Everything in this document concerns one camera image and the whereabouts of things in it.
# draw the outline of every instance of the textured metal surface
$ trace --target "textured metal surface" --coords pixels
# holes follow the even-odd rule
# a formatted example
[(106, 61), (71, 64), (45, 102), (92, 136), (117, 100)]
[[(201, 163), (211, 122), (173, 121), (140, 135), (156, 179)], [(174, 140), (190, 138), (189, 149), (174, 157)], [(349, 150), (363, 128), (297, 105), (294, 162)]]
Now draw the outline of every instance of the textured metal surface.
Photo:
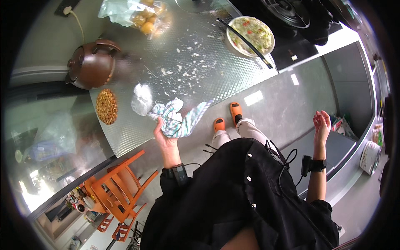
[(209, 11), (189, 13), (166, 0), (164, 25), (151, 40), (139, 30), (111, 23), (104, 38), (117, 42), (124, 55), (117, 60), (110, 82), (90, 90), (93, 103), (103, 88), (116, 95), (118, 118), (100, 122), (117, 157), (153, 137), (155, 122), (132, 111), (130, 102), (138, 84), (150, 86), (154, 103), (175, 97), (184, 101), (182, 114), (203, 101), (217, 104), (263, 80), (277, 75), (259, 59), (230, 53), (224, 44), (225, 28), (216, 18), (231, 20), (240, 13), (226, 0), (215, 1)]

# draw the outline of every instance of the orange slipper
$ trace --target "orange slipper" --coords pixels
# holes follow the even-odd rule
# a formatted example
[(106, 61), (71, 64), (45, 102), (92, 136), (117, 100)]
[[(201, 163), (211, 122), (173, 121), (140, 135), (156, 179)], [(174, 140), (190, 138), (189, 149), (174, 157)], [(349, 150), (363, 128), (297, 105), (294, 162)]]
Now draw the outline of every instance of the orange slipper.
[(214, 121), (214, 132), (218, 130), (225, 130), (225, 120), (223, 118), (217, 118)]
[(232, 115), (233, 123), (235, 127), (238, 125), (240, 119), (242, 119), (242, 107), (237, 102), (232, 102), (230, 105), (230, 114)]

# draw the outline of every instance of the gas stove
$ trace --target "gas stove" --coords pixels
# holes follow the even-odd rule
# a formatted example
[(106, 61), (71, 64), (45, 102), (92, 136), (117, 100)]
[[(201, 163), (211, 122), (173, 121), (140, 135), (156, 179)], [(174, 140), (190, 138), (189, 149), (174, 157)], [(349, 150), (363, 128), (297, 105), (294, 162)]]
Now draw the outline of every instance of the gas stove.
[(316, 44), (342, 26), (320, 0), (230, 0), (244, 16), (253, 16), (270, 27), (275, 36), (271, 55), (277, 70), (318, 54)]

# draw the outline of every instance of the stovetop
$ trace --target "stovetop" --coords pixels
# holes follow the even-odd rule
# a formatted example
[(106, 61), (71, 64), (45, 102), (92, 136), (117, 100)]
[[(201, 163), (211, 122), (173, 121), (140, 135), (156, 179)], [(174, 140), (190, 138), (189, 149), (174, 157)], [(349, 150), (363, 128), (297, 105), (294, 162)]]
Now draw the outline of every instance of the stovetop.
[[(251, 4), (243, 0), (230, 0), (230, 2), (243, 16), (253, 16), (270, 27), (275, 36), (275, 48), (271, 55), (278, 71), (318, 54), (316, 45), (306, 40), (298, 29), (271, 18), (271, 14), (265, 10), (261, 0), (254, 0)], [(328, 33), (332, 34), (341, 29), (340, 24), (333, 23), (330, 25)]]

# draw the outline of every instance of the striped towel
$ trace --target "striped towel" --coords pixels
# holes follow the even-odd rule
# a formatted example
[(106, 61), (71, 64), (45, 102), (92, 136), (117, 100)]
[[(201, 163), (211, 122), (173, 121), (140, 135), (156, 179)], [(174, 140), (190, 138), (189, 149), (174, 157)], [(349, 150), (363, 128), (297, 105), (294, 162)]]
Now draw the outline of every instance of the striped towel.
[(182, 108), (183, 101), (175, 98), (166, 105), (156, 104), (147, 115), (154, 121), (156, 121), (159, 116), (164, 120), (164, 125), (161, 127), (161, 131), (166, 137), (187, 137), (191, 135), (194, 127), (212, 103), (213, 100), (202, 102), (188, 112), (185, 117), (182, 117), (178, 111)]

